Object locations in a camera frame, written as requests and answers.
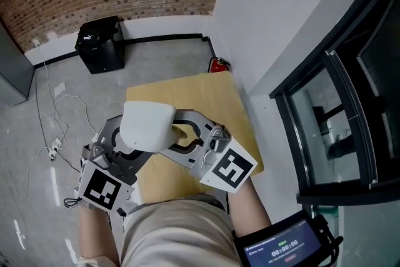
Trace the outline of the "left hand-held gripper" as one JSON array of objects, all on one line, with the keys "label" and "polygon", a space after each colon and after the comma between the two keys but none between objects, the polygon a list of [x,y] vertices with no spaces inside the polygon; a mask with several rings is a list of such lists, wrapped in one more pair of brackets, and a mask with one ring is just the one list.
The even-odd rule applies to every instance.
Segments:
[{"label": "left hand-held gripper", "polygon": [[122,114],[108,119],[98,137],[83,146],[76,197],[108,213],[129,213],[140,205],[138,171],[148,153],[129,148],[119,128]]}]

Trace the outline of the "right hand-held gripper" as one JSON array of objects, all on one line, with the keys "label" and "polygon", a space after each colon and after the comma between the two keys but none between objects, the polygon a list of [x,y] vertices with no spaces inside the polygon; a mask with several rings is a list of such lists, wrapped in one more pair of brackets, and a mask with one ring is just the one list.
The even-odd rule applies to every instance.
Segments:
[{"label": "right hand-held gripper", "polygon": [[187,125],[187,146],[174,143],[159,154],[181,166],[207,186],[236,193],[258,162],[221,126],[193,109],[177,109],[173,124]]}]

